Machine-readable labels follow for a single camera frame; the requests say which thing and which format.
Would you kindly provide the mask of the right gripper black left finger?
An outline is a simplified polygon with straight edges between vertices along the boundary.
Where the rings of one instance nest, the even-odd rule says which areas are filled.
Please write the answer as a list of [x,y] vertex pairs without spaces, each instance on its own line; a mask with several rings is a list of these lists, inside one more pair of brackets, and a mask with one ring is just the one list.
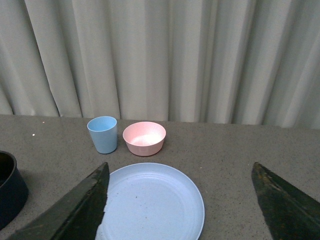
[[109,166],[104,162],[52,207],[8,239],[94,240],[104,216],[109,179]]

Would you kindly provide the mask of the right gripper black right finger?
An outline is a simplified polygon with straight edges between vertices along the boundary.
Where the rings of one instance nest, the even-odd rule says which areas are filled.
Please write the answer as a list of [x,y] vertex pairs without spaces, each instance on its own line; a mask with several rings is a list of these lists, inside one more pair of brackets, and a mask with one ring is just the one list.
[[274,240],[318,240],[320,203],[262,164],[251,179],[259,207]]

